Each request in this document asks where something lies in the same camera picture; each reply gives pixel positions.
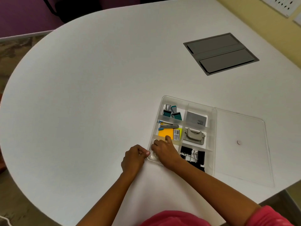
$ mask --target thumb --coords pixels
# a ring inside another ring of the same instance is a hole
[[[166,136],[166,137],[165,137],[165,140],[167,140],[167,143],[172,143],[171,137],[170,137],[170,136]]]
[[[144,152],[144,153],[141,155],[141,157],[142,157],[143,159],[146,159],[149,155],[150,155],[150,152],[147,151],[147,152]]]

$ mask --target white cable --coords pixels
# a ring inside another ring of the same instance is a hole
[[[5,219],[7,221],[8,226],[12,226],[8,218],[4,216],[0,216],[0,218]]]

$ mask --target yellow sticky note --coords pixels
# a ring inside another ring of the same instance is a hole
[[[181,138],[182,129],[181,128],[176,128],[176,129],[180,130],[180,138]],[[158,136],[160,136],[160,137],[170,136],[171,139],[173,140],[173,130],[174,129],[172,129],[172,128],[165,128],[165,129],[159,131]]]

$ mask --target white table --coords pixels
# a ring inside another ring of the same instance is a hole
[[[183,43],[228,32],[260,61],[206,76]],[[170,95],[265,121],[275,187],[215,174],[261,202],[301,179],[300,84],[300,69],[215,0],[104,10],[58,28],[21,60],[1,102],[1,148],[28,199],[71,226],[118,178],[124,152],[147,147]],[[224,222],[182,179],[147,161],[115,225],[166,209]]]

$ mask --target forearm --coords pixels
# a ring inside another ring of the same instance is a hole
[[[244,226],[258,204],[186,161],[174,172],[190,184],[232,226]]]
[[[77,226],[111,226],[133,178],[122,173]]]

